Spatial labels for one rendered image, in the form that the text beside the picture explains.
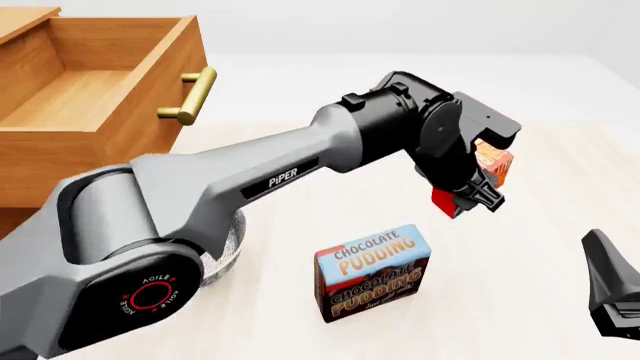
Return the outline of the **chocolate pudding box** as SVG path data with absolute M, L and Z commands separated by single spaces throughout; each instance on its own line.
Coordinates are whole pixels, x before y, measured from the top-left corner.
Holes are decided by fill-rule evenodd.
M 418 292 L 432 250 L 406 224 L 314 254 L 314 297 L 326 323 Z

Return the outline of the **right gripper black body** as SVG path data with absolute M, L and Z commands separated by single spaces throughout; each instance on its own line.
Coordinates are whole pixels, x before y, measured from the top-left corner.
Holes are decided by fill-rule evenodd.
M 603 302 L 590 316 L 603 337 L 640 338 L 640 293 Z

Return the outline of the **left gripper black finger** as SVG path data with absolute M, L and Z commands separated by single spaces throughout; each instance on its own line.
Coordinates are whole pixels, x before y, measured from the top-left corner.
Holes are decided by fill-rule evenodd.
M 504 202 L 505 197 L 483 173 L 475 173 L 461 189 L 461 208 L 464 210 L 471 210 L 481 204 L 490 212 L 496 212 Z

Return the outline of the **wooden drawer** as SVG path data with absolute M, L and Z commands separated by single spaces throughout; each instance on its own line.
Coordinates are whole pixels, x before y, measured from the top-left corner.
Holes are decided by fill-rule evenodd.
M 0 44 L 0 208 L 37 208 L 60 180 L 148 152 L 207 65 L 196 17 L 52 17 Z

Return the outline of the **grey patterned bowl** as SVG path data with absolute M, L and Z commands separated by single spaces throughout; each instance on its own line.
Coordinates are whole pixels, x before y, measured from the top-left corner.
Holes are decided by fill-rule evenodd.
M 241 244 L 246 230 L 246 218 L 241 210 L 235 212 L 223 253 L 218 259 L 204 253 L 200 256 L 203 264 L 203 279 L 200 287 L 208 287 L 219 281 L 233 268 L 241 254 Z

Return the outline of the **wooden cabinet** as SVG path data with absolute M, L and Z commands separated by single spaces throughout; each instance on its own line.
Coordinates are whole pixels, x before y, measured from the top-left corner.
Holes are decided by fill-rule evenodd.
M 57 7 L 0 7 L 0 239 L 35 212 L 13 194 L 14 166 L 3 159 L 8 128 L 5 122 L 19 107 L 51 83 L 64 70 L 50 41 L 46 21 L 60 13 Z

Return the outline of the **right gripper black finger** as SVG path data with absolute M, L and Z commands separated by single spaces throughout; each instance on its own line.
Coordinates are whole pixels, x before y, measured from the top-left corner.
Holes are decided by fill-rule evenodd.
M 589 302 L 640 302 L 640 272 L 608 236 L 592 229 L 581 240 L 589 275 Z

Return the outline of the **red and orange butter box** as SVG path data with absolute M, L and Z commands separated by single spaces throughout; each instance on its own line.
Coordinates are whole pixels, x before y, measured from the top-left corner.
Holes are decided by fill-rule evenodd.
M 493 188 L 499 189 L 506 180 L 514 156 L 507 150 L 496 149 L 484 140 L 475 140 L 475 156 L 480 170 L 491 183 Z M 467 200 L 459 194 L 432 188 L 431 201 L 449 218 L 454 219 L 463 212 L 470 211 L 478 203 Z

